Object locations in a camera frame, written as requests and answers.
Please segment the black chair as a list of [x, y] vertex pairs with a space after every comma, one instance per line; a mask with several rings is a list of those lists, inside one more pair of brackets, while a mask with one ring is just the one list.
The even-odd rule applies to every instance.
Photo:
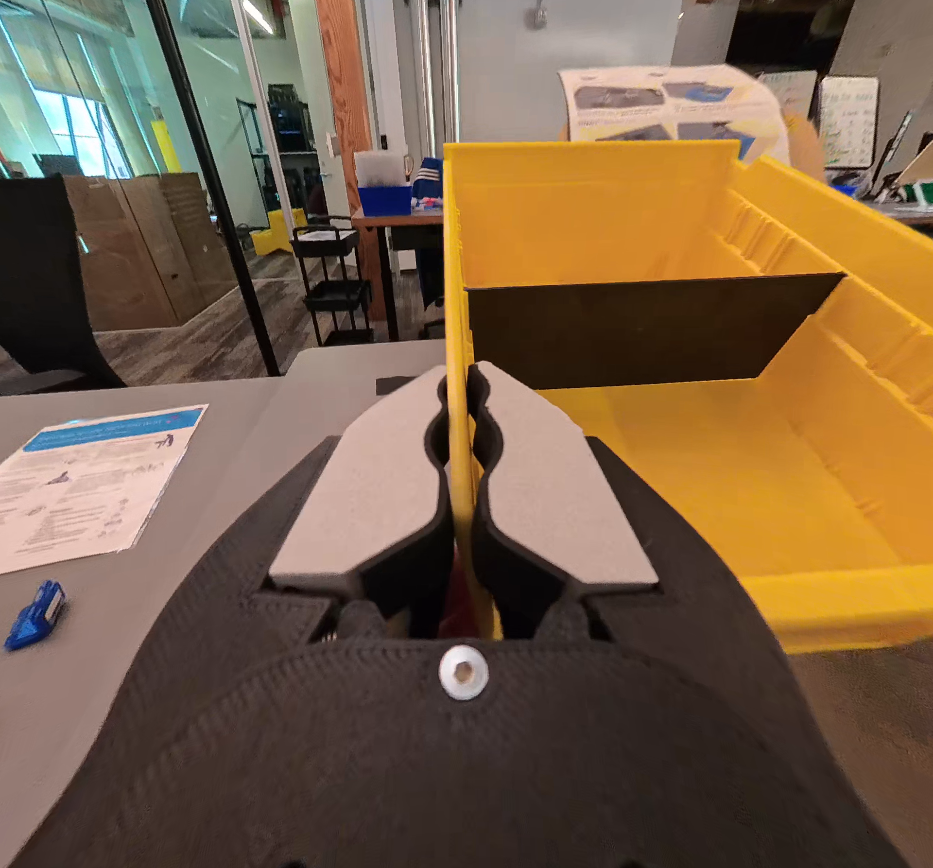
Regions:
[[1, 182], [1, 345], [36, 392], [126, 387], [94, 337], [60, 176]]

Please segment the yellow plastic bin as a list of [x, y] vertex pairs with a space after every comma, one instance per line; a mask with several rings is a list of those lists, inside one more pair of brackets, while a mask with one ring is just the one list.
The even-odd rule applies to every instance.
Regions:
[[473, 516], [468, 289], [842, 272], [752, 380], [540, 390], [696, 528], [787, 653], [932, 633], [931, 240], [734, 142], [455, 144], [453, 512]]

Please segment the metal pipes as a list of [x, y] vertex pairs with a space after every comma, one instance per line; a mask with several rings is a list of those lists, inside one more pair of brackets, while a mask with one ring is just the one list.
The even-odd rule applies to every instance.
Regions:
[[461, 139], [460, 0], [408, 0], [423, 152], [440, 157]]

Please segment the wooden board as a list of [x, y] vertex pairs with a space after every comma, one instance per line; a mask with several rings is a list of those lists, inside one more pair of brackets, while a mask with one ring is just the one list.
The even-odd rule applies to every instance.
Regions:
[[793, 168], [816, 182], [827, 185], [825, 152], [817, 129], [793, 109], [781, 111], [787, 128], [789, 162]]

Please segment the black utility cart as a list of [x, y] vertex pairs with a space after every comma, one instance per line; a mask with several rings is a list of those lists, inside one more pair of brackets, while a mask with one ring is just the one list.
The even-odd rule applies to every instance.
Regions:
[[352, 278], [347, 262], [359, 264], [359, 231], [350, 217], [311, 214], [291, 238], [319, 347], [364, 346], [375, 343], [368, 308], [371, 284], [360, 267]]

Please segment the blue header paper sheet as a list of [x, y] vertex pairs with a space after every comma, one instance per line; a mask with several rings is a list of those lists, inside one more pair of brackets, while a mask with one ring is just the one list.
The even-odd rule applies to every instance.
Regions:
[[134, 546], [208, 404], [41, 429], [1, 464], [1, 573]]

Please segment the black pole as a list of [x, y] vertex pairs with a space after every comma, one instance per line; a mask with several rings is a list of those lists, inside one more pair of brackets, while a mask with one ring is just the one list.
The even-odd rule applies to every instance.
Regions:
[[191, 87], [189, 73], [181, 55], [166, 0], [145, 0], [145, 2], [153, 22], [163, 59], [170, 74], [178, 104], [189, 131], [193, 149], [202, 170], [206, 190], [216, 211], [221, 239], [226, 247], [229, 263], [234, 272], [244, 309], [251, 324], [265, 370], [268, 375], [279, 377], [281, 372], [275, 356], [274, 346], [237, 236], [223, 181]]

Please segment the wooden pillar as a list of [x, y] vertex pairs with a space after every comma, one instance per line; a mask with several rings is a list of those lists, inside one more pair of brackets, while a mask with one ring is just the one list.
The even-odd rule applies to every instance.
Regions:
[[355, 0], [315, 0], [349, 211], [361, 207], [354, 155], [371, 148]]

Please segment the large cardboard box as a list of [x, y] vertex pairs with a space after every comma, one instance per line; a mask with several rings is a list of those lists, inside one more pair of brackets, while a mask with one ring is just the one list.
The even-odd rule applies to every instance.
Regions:
[[65, 176], [96, 332], [188, 323], [237, 286], [196, 173]]

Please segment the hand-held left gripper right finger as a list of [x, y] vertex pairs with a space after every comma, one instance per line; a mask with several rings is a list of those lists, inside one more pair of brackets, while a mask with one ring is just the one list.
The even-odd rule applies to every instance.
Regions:
[[494, 598], [643, 592], [659, 585], [582, 429], [489, 361], [471, 367], [477, 576]]

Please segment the small blue device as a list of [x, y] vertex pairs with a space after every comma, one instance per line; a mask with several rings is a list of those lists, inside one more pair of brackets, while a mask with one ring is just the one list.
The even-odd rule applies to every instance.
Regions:
[[35, 597], [17, 615], [4, 642], [7, 652], [17, 652], [44, 641], [54, 631], [67, 605], [61, 582], [46, 580]]

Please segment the black bin divider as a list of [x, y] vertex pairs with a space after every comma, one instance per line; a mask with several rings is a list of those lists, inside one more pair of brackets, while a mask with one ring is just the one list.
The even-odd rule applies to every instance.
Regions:
[[842, 272], [468, 289], [476, 361], [534, 390], [752, 380]]

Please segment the whiteboard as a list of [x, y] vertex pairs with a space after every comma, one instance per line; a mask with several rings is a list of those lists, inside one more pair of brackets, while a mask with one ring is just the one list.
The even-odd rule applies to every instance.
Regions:
[[825, 168], [864, 170], [874, 163], [880, 80], [826, 76], [818, 92], [818, 128]]

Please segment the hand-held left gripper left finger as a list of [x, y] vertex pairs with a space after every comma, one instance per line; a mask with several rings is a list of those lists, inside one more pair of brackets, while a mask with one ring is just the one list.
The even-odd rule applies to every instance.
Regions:
[[453, 557], [446, 368], [382, 397], [337, 442], [270, 567], [307, 593], [434, 593]]

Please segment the wooden desk with black legs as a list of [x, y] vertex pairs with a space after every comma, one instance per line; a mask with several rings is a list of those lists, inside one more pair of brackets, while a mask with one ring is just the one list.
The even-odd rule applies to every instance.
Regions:
[[444, 292], [444, 211], [415, 210], [400, 216], [371, 217], [359, 208], [351, 216], [352, 227], [362, 235], [373, 233], [378, 250], [378, 283], [390, 342], [399, 340], [394, 278], [390, 254], [414, 251], [428, 268], [426, 294], [442, 301]]

